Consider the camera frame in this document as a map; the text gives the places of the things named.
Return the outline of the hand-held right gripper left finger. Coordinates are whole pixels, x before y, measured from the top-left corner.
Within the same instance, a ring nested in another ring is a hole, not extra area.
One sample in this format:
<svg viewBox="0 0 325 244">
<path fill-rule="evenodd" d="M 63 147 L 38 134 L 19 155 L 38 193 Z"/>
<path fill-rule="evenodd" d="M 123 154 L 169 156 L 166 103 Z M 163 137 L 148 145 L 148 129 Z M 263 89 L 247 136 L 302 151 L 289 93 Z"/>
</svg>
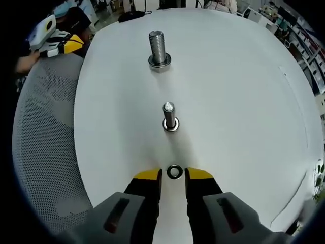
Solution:
<svg viewBox="0 0 325 244">
<path fill-rule="evenodd" d="M 96 206 L 76 228 L 77 243 L 152 243 L 159 216 L 162 170 L 140 172 L 124 192 Z"/>
</svg>

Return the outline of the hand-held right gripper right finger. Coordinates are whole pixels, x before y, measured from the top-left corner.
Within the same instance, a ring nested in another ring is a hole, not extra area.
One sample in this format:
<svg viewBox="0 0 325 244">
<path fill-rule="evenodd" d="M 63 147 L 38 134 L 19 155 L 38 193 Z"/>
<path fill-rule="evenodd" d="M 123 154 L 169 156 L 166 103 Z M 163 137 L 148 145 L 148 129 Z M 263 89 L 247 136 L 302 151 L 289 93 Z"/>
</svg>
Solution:
<svg viewBox="0 0 325 244">
<path fill-rule="evenodd" d="M 290 243 L 291 236 L 265 227 L 258 213 L 224 193 L 207 171 L 185 169 L 187 215 L 194 243 Z"/>
</svg>

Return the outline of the person's left hand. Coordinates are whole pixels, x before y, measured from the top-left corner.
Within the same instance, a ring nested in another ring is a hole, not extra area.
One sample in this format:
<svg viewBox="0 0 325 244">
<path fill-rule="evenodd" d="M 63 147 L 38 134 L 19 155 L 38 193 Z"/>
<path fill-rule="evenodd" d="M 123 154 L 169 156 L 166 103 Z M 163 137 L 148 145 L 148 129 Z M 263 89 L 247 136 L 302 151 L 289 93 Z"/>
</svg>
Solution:
<svg viewBox="0 0 325 244">
<path fill-rule="evenodd" d="M 40 53 L 38 51 L 32 52 L 28 56 L 20 57 L 17 61 L 15 72 L 17 74 L 27 74 L 38 61 Z"/>
</svg>

